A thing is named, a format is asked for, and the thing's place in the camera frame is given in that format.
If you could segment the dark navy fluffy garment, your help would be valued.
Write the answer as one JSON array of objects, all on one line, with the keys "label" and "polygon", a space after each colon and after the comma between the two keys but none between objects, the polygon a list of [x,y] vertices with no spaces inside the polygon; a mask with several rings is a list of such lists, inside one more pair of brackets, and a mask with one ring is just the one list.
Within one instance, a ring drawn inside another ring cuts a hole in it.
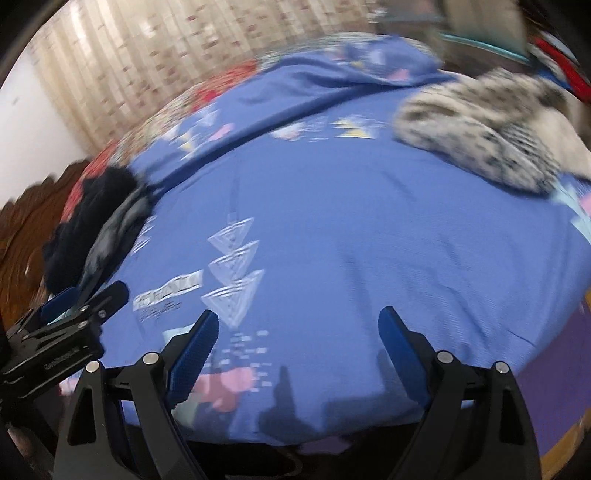
[{"label": "dark navy fluffy garment", "polygon": [[83,180],[82,199],[72,216],[56,227],[42,247],[43,279],[50,294],[79,284],[99,232],[137,186],[133,174],[118,167],[107,167],[100,176]]}]

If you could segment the pile of colourful clothes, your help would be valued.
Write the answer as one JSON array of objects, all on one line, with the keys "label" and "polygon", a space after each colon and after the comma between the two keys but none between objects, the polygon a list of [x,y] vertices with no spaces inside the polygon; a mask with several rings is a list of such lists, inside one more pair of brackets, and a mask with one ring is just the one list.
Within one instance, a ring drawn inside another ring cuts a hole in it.
[{"label": "pile of colourful clothes", "polygon": [[574,53],[561,40],[542,32],[531,38],[528,49],[541,64],[540,72],[583,103],[590,103],[590,76],[583,71]]}]

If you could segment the grey puffer jacket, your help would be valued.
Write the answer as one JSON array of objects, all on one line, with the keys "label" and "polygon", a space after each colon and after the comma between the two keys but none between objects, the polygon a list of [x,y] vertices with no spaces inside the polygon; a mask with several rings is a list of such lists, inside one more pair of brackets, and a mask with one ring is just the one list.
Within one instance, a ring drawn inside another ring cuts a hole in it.
[{"label": "grey puffer jacket", "polygon": [[81,299],[89,299],[118,269],[132,250],[152,208],[148,187],[140,185],[115,209],[86,257],[78,284]]}]

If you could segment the carved wooden headboard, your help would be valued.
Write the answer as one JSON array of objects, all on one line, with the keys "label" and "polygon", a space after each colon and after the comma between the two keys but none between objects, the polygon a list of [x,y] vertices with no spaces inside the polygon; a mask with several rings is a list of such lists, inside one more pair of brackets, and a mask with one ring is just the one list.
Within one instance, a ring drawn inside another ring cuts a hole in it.
[{"label": "carved wooden headboard", "polygon": [[70,164],[56,178],[29,186],[1,209],[1,320],[10,328],[42,290],[42,247],[57,227],[72,187],[89,164]]}]

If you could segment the red floral quilt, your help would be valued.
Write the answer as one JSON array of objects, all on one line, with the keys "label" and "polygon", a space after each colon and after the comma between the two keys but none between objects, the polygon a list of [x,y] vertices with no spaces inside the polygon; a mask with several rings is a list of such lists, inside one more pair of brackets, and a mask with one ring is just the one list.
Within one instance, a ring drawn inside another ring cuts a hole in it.
[{"label": "red floral quilt", "polygon": [[227,90],[269,69],[276,61],[290,53],[324,49],[348,41],[376,39],[376,34],[363,32],[335,33],[328,36],[297,42],[294,45],[273,49],[252,59],[242,61],[197,85],[189,87],[147,120],[124,134],[118,140],[110,141],[85,167],[73,185],[64,205],[60,221],[71,218],[76,205],[82,199],[83,181],[100,176],[106,167],[125,167],[139,153],[145,150],[159,136],[165,134],[181,120],[208,106]]}]

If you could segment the blue patterned bed sheet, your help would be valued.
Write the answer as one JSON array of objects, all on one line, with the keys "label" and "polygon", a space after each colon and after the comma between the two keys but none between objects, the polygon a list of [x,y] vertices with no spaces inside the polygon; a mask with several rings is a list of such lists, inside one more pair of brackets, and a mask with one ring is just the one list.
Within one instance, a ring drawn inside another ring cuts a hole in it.
[{"label": "blue patterned bed sheet", "polygon": [[435,59],[399,38],[284,57],[193,113],[131,171],[155,207],[102,328],[133,364],[204,310],[217,342],[176,417],[206,442],[299,444],[413,422],[378,332],[392,306],[437,349],[514,371],[590,284],[572,192],[515,193],[394,138]]}]

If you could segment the beige leaf pattern curtain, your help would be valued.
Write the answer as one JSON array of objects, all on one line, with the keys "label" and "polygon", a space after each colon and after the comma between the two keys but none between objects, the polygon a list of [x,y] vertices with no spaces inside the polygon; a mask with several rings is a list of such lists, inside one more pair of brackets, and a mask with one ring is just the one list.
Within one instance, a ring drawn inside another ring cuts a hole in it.
[{"label": "beige leaf pattern curtain", "polygon": [[40,82],[89,154],[189,87],[276,47],[370,32],[372,1],[69,1],[32,38]]}]

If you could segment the white black patterned sweater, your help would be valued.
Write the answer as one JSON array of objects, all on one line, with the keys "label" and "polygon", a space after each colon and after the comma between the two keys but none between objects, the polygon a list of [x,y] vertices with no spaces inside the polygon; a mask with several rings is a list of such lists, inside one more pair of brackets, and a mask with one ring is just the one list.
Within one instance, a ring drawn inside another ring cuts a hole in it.
[{"label": "white black patterned sweater", "polygon": [[548,195],[562,174],[590,177],[573,105],[549,79],[496,68],[422,89],[401,105],[393,130],[401,142],[442,153],[488,181]]}]

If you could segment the beige storage bag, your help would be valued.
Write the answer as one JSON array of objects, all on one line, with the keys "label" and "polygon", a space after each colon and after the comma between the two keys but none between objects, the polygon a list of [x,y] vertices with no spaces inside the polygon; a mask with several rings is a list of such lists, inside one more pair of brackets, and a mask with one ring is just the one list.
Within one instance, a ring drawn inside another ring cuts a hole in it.
[{"label": "beige storage bag", "polygon": [[518,1],[445,0],[443,8],[454,34],[526,53],[527,28]]}]

